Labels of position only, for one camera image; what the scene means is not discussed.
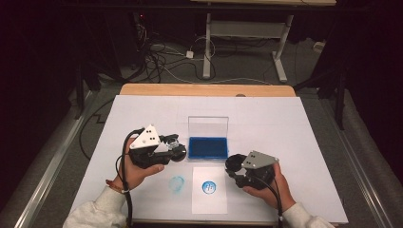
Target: wooden table edge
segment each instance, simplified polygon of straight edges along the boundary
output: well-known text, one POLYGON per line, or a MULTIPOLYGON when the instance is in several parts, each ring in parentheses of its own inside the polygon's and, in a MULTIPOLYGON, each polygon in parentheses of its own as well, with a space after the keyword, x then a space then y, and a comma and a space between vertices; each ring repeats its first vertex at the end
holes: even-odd
POLYGON ((125 84, 120 95, 296 97, 296 92, 289 85, 125 84))

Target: blue box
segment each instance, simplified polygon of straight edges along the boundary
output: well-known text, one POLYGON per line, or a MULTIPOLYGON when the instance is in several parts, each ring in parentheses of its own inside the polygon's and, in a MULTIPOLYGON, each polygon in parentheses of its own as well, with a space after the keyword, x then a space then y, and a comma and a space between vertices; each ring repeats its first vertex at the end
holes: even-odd
POLYGON ((227 139, 224 137, 190 137, 188 158, 190 160, 226 160, 227 139))

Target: white sleeve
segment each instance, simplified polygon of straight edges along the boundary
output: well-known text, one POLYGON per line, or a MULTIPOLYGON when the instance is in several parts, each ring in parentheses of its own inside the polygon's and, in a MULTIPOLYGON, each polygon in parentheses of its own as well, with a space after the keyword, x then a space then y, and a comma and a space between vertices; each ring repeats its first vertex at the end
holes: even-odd
POLYGON ((330 228, 334 227, 321 217, 311 216, 301 203, 296 203, 283 214, 290 227, 293 228, 330 228))
POLYGON ((125 196, 109 187, 95 200, 76 208, 66 219, 64 228, 79 227, 123 227, 125 216, 121 209, 125 196))

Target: table leg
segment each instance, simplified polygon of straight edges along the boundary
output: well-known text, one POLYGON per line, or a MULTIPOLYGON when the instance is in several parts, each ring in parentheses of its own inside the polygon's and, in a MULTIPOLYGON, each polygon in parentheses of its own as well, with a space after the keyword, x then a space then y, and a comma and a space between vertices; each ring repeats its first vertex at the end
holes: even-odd
POLYGON ((207 20, 205 26, 205 52, 204 52, 204 64, 202 68, 202 77, 204 79, 210 78, 210 61, 211 61, 211 52, 210 52, 210 38, 211 38, 211 13, 207 13, 207 20))
POLYGON ((293 22, 294 15, 289 15, 287 17, 287 22, 282 29, 281 37, 278 44, 278 51, 273 51, 273 61, 275 62, 275 67, 278 72, 278 78, 282 83, 287 82, 287 76, 285 75, 284 67, 282 66, 280 57, 281 53, 284 50, 285 42, 287 41, 288 32, 291 28, 291 23, 293 22))

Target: white metal stand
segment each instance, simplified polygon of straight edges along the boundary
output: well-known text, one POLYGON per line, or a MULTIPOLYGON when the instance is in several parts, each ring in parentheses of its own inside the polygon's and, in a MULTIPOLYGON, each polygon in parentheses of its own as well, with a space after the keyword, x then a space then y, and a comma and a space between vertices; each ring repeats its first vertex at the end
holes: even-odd
POLYGON ((237 37, 259 37, 259 38, 279 38, 278 50, 273 51, 273 61, 278 73, 278 78, 282 83, 287 82, 284 68, 280 57, 287 41, 288 32, 294 16, 289 15, 286 23, 261 23, 261 22, 232 22, 232 21, 212 21, 211 13, 207 13, 205 52, 203 74, 204 79, 210 78, 210 39, 211 36, 237 36, 237 37))

